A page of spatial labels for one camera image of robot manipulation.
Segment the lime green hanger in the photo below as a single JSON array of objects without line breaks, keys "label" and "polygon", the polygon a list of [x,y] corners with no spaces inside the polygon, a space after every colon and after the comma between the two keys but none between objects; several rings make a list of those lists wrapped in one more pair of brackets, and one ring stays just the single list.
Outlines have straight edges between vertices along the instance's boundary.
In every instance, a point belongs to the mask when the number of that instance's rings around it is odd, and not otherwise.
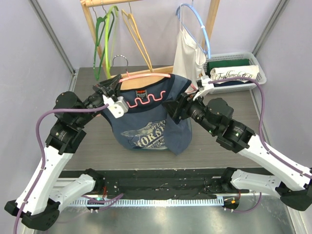
[{"label": "lime green hanger", "polygon": [[[115,26],[115,19],[118,18],[119,9],[116,5],[113,5],[109,8],[109,11],[106,15],[105,19],[105,38],[104,38],[104,58],[105,58],[105,74],[107,79],[111,79],[111,62],[112,62],[112,53],[114,48],[114,41],[116,35],[116,26]],[[111,43],[112,48],[110,49],[110,37],[111,32],[113,31],[113,42]]]}]

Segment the pink hanger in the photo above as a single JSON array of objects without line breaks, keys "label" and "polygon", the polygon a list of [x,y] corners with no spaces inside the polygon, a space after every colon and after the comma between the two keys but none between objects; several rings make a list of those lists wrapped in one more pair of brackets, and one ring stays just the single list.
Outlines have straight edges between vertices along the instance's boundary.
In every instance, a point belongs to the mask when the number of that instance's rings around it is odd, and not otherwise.
[{"label": "pink hanger", "polygon": [[[127,68],[128,67],[128,60],[123,55],[114,56],[114,58],[112,60],[112,64],[111,64],[112,67],[114,66],[114,60],[117,57],[121,57],[121,58],[124,58],[126,60],[126,62],[127,62],[126,68]],[[123,82],[129,81],[129,80],[135,80],[135,79],[139,79],[139,78],[149,78],[150,80],[143,82],[143,85],[149,85],[149,84],[158,82],[162,78],[170,78],[171,75],[169,73],[172,73],[172,71],[173,71],[173,66],[165,66],[165,67],[156,68],[154,70],[154,72],[150,72],[149,70],[144,70],[144,71],[128,73],[126,71],[126,74],[121,75],[119,83],[122,84]],[[132,84],[130,84],[128,86],[124,85],[124,88],[125,89],[136,89],[135,86],[138,84],[139,84],[139,82],[133,81],[133,85]],[[190,86],[192,88],[191,92],[197,90],[193,84],[191,84]]]}]

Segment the navy tank top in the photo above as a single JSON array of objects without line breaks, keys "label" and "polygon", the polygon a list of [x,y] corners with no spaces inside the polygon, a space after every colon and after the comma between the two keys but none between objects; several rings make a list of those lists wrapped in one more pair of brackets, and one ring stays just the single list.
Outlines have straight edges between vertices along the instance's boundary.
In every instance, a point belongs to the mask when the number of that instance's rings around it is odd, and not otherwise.
[{"label": "navy tank top", "polygon": [[122,96],[128,104],[128,112],[120,118],[114,118],[108,109],[104,109],[101,115],[110,124],[117,142],[124,148],[133,150],[121,135],[122,132],[159,125],[171,128],[190,128],[187,120],[181,120],[179,124],[174,123],[162,106],[162,102],[175,100],[190,85],[190,80],[172,74],[170,78],[162,78],[160,81],[142,88],[122,88],[117,95]]}]

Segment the dark green hanger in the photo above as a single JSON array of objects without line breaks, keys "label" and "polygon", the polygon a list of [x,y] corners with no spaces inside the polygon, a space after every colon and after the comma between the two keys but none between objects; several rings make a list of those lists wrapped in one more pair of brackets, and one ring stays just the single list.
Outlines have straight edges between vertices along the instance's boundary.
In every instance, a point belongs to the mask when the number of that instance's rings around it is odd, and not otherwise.
[{"label": "dark green hanger", "polygon": [[100,73],[105,68],[103,62],[107,62],[105,58],[105,49],[108,45],[108,40],[111,36],[112,29],[115,23],[115,16],[118,15],[117,10],[113,9],[112,6],[108,11],[104,11],[105,15],[103,17],[96,16],[95,25],[95,48],[93,56],[93,73],[96,81],[100,79]]}]

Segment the yellow wooden hanger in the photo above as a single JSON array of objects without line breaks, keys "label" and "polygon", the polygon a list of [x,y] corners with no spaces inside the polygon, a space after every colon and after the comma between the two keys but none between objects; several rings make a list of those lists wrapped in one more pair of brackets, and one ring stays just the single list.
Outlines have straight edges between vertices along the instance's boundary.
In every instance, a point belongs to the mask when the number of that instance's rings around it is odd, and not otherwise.
[{"label": "yellow wooden hanger", "polygon": [[145,44],[141,38],[140,32],[137,27],[136,20],[134,18],[134,15],[132,14],[131,4],[128,2],[129,10],[130,12],[126,12],[124,9],[121,10],[121,15],[123,22],[125,23],[134,43],[136,44],[140,54],[142,55],[148,69],[153,72],[153,65],[150,59],[150,56],[147,52],[147,49],[145,47]]}]

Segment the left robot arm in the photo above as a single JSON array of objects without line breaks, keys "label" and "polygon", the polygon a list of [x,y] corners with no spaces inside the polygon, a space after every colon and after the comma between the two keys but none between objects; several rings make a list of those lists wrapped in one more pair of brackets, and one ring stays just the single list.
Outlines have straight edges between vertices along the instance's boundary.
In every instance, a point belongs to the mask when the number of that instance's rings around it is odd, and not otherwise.
[{"label": "left robot arm", "polygon": [[36,137],[41,159],[22,194],[8,201],[4,209],[14,216],[13,232],[22,223],[29,229],[46,231],[56,222],[61,211],[86,193],[100,194],[105,180],[93,169],[62,188],[52,191],[63,168],[76,153],[86,136],[84,127],[104,109],[121,115],[123,98],[117,96],[121,75],[93,86],[94,93],[82,101],[74,92],[61,93],[54,108],[42,114],[36,122]]}]

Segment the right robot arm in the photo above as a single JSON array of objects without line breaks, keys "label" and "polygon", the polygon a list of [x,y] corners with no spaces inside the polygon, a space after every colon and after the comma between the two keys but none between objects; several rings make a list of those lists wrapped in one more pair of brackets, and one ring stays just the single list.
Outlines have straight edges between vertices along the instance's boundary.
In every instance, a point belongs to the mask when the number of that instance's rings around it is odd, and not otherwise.
[{"label": "right robot arm", "polygon": [[218,186],[225,193],[241,190],[275,196],[288,207],[305,211],[312,204],[312,170],[299,165],[263,141],[245,124],[233,119],[234,110],[222,98],[204,104],[201,98],[183,93],[176,100],[163,102],[163,107],[175,123],[193,119],[216,142],[228,151],[240,154],[270,172],[269,175],[248,173],[226,168]]}]

